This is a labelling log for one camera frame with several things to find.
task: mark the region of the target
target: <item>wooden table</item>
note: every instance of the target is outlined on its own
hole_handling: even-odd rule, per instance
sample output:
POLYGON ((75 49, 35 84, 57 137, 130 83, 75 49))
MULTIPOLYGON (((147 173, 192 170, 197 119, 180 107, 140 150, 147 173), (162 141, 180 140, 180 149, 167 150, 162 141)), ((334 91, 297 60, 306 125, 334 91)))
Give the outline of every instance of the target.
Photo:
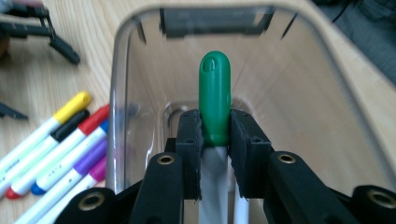
MULTIPOLYGON (((129 15, 158 5, 210 5, 212 1, 139 0, 46 0, 53 25, 79 53, 75 66, 48 46, 45 38, 12 39, 10 57, 0 62, 0 101, 29 116, 29 120, 0 120, 0 157, 47 120, 78 91, 88 91, 96 110, 108 103, 114 37, 129 15)), ((317 24, 319 31, 346 74, 369 123, 393 164, 396 162, 396 91, 324 17, 305 0, 261 0, 298 8, 317 24)), ((238 1, 217 1, 241 4, 238 1)), ((1 223, 12 223, 38 197, 28 195, 17 201, 0 200, 1 223)))

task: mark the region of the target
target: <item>magenta marker cap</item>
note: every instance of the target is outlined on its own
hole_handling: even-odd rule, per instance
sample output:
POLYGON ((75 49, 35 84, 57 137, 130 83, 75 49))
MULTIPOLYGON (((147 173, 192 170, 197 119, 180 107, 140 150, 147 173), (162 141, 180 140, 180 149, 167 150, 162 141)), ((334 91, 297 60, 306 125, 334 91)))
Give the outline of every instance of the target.
POLYGON ((105 155, 107 149, 107 139, 104 137, 95 146, 92 147, 89 153, 79 160, 74 169, 81 175, 86 175, 91 168, 99 162, 105 155))
POLYGON ((97 182, 105 179, 106 175, 106 157, 103 157, 91 170, 90 175, 97 182))

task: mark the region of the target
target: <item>marker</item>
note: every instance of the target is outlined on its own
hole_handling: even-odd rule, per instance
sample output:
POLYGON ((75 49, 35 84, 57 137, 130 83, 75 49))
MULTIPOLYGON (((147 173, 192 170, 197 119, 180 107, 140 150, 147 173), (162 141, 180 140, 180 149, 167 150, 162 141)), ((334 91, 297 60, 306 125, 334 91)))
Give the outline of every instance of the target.
POLYGON ((95 145, 103 138, 106 138, 108 130, 108 119, 103 121, 84 141, 75 147, 58 163, 41 175, 32 186, 32 193, 35 195, 44 194, 55 183, 60 180, 81 158, 85 157, 95 145))
POLYGON ((37 166, 26 172, 18 181, 12 183, 11 187, 6 192, 7 198, 18 199, 22 195, 25 195, 37 181, 39 175, 42 175, 49 168, 53 167, 56 162, 95 130, 101 122, 107 119, 108 109, 108 105, 103 106, 80 123, 78 128, 64 139, 59 146, 53 149, 37 166))
POLYGON ((62 199, 57 202, 48 212, 44 215, 37 224, 54 223, 56 218, 62 213, 69 202, 79 193, 85 189, 93 188, 97 183, 105 179, 106 173, 106 157, 103 157, 90 172, 76 184, 62 199))
POLYGON ((227 146, 232 100, 230 62, 223 53, 212 51, 202 59, 199 72, 199 110, 205 146, 201 156, 199 223, 226 224, 227 146))
POLYGON ((8 172, 12 167, 18 164, 23 157, 30 155, 32 148, 44 140, 52 131, 64 124, 74 114, 85 108, 90 100, 91 96, 87 92, 79 92, 73 99, 67 102, 64 107, 53 114, 52 118, 43 123, 29 137, 23 140, 0 160, 0 174, 8 172))
POLYGON ((33 152, 28 157, 25 157, 17 165, 15 165, 9 172, 4 173, 0 176, 0 198, 4 196, 6 190, 11 185, 12 181, 20 177, 27 170, 34 167, 46 154, 48 154, 53 148, 59 145, 67 135, 73 132, 79 123, 90 115, 87 110, 77 112, 70 120, 68 120, 61 127, 57 128, 47 137, 43 142, 39 143, 33 152))
POLYGON ((67 173, 48 193, 25 212, 16 223, 37 223, 46 213, 86 175, 91 168, 106 155, 107 141, 101 141, 87 158, 78 161, 75 167, 67 173))

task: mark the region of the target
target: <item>blue marker end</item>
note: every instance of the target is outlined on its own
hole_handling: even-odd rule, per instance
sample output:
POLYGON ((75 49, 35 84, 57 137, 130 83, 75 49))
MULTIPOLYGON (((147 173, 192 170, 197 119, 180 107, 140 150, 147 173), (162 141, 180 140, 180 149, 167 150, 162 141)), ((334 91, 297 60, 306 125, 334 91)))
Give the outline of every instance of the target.
POLYGON ((41 188, 37 185, 37 183, 34 183, 34 184, 33 184, 32 188, 31 188, 31 191, 32 191, 32 193, 33 193, 34 195, 43 195, 43 194, 46 193, 46 191, 44 191, 43 189, 41 189, 41 188))

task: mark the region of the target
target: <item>plastic container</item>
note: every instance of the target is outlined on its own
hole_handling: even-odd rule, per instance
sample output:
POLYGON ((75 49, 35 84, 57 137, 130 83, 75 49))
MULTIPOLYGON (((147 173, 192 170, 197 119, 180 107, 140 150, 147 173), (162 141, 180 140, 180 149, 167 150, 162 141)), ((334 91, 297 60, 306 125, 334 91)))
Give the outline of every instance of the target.
POLYGON ((230 60, 232 108, 250 113, 275 150, 300 155, 349 195, 363 184, 391 187, 382 149, 316 27, 269 6, 154 8, 121 26, 107 187, 119 193, 142 179, 149 159, 176 137, 179 115, 198 107, 199 63, 211 50, 230 60))

